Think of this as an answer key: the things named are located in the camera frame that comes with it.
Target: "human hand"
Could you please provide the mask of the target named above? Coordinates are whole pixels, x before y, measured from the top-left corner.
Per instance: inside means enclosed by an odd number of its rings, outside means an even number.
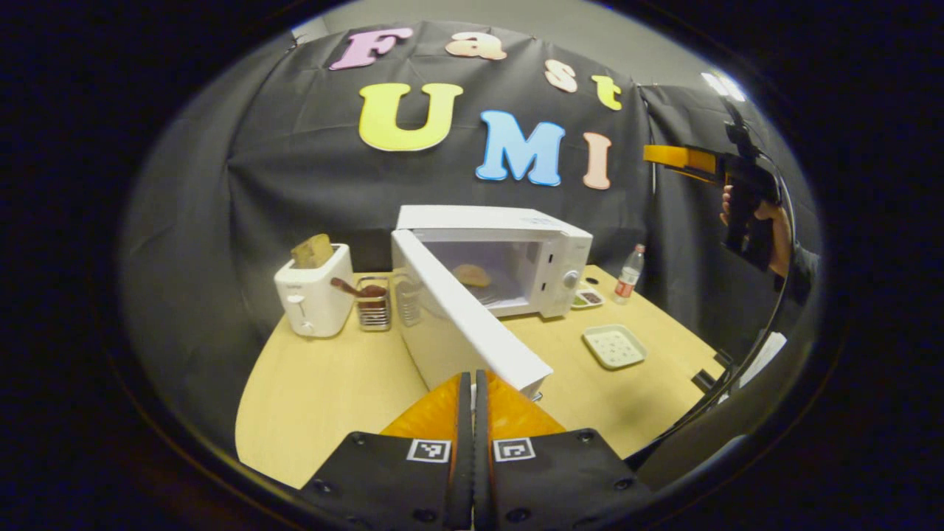
[[[731,191],[733,185],[724,187],[721,194],[721,222],[728,225],[728,215],[731,213]],[[767,201],[761,201],[761,206],[754,211],[754,217],[760,220],[773,220],[773,251],[770,252],[770,270],[782,277],[786,277],[786,272],[790,269],[790,252],[792,250],[791,242],[793,238],[790,234],[790,224],[787,222],[786,211],[784,207],[778,207]]]

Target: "bottle label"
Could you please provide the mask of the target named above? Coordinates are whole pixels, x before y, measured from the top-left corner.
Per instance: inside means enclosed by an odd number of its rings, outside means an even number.
[[[628,297],[632,295],[632,289],[635,287],[635,284],[624,283],[623,281],[616,282],[616,294],[620,297]]]

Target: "table top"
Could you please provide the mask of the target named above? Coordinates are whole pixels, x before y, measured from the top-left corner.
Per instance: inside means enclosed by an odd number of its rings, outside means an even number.
[[[360,276],[376,275],[364,273]],[[668,429],[703,396],[691,382],[704,369],[717,378],[715,351],[638,293],[626,304],[610,294],[616,280],[588,265],[582,280],[603,305],[564,317],[503,317],[501,322],[554,369],[538,403],[564,428],[598,430],[627,456]],[[582,340],[589,327],[622,324],[649,352],[617,370],[601,366]],[[301,488],[352,431],[378,433],[429,390],[396,328],[363,332],[356,309],[332,338],[302,337],[285,317],[246,383],[236,418],[240,460]]]

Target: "plastic water bottle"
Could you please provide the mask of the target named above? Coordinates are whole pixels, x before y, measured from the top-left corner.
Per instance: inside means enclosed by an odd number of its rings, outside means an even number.
[[[643,272],[643,264],[646,262],[643,257],[644,252],[646,252],[646,246],[636,245],[636,250],[623,264],[623,270],[619,273],[619,280],[616,282],[616,291],[613,295],[613,302],[616,304],[626,304],[626,301],[630,299],[630,295],[632,295],[632,291],[639,281],[639,275]]]

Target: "microwave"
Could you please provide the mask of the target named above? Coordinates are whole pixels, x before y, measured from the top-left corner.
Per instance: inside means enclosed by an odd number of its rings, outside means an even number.
[[[427,387],[488,368],[533,398],[552,370],[497,317],[566,314],[592,241],[532,209],[402,206],[392,234],[394,322]],[[460,266],[489,282],[463,285]]]

